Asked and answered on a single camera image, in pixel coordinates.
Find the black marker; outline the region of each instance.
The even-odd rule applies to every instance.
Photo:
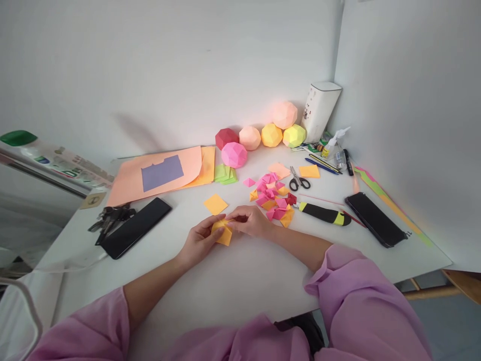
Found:
[[[346,155],[347,172],[349,172],[350,176],[353,176],[354,172],[352,171],[351,160],[349,159],[349,152],[347,149],[344,150],[344,154]]]

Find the glue bottle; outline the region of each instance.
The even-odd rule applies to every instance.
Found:
[[[16,130],[0,136],[0,140],[18,147],[20,153],[36,163],[99,191],[112,188],[114,177],[88,160],[62,146],[42,142],[36,135]]]
[[[324,159],[327,159],[329,157],[329,153],[334,149],[334,147],[336,146],[336,142],[339,138],[341,138],[342,136],[344,136],[344,134],[346,134],[346,132],[350,129],[351,127],[347,127],[346,129],[340,129],[336,132],[336,134],[334,134],[334,136],[331,138],[331,140],[329,141],[329,143],[327,143],[327,145],[324,147],[324,149],[322,150],[322,153],[321,153],[321,158],[324,158]]]

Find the pink shirt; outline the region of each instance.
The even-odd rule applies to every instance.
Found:
[[[432,359],[413,309],[362,253],[331,246],[305,290],[319,299],[330,342],[315,360]],[[118,288],[52,327],[28,360],[121,361],[127,358],[129,338],[127,303],[123,288]],[[309,359],[309,344],[300,328],[280,332],[262,314],[240,328],[188,332],[162,357],[162,361]]]

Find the pink sleeve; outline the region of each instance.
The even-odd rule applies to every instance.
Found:
[[[28,361],[122,361],[129,348],[129,316],[123,287],[52,327]]]
[[[319,297],[329,336],[319,360],[432,359],[409,302],[361,252],[331,246],[305,290]]]

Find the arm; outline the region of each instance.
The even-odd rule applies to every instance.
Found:
[[[237,231],[267,239],[281,246],[312,272],[321,267],[324,254],[332,246],[331,242],[322,238],[274,225],[256,206],[237,207],[225,219],[231,220],[228,226]]]
[[[275,226],[258,207],[241,206],[229,226],[285,248],[315,272],[305,289],[317,298],[329,336],[319,360],[430,360],[422,324],[401,292],[361,252]]]
[[[132,331],[169,288],[206,257],[223,232],[222,228],[211,234],[212,225],[224,216],[211,216],[193,227],[184,247],[172,260],[52,327],[27,360],[125,360]]]

